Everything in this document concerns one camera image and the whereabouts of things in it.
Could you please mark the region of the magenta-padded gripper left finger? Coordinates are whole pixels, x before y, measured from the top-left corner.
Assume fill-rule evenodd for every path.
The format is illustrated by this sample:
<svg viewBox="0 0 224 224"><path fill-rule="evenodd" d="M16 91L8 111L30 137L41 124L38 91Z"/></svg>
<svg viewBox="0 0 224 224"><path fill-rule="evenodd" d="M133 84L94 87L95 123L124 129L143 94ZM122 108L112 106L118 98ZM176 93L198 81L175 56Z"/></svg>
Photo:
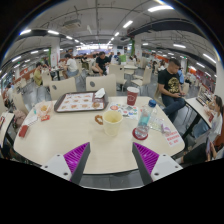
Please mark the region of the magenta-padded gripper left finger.
<svg viewBox="0 0 224 224"><path fill-rule="evenodd" d="M72 183L79 184L90 154L90 143L84 143L71 151L56 154L41 168Z"/></svg>

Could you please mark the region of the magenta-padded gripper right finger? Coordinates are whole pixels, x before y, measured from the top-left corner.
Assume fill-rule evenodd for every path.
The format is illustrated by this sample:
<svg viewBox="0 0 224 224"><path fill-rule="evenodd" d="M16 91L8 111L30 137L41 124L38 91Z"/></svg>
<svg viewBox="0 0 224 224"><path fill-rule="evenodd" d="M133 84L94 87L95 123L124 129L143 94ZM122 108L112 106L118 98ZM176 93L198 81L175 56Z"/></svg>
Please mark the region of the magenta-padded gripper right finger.
<svg viewBox="0 0 224 224"><path fill-rule="evenodd" d="M169 155L157 154L153 150L138 143L133 143L132 153L144 185L182 169Z"/></svg>

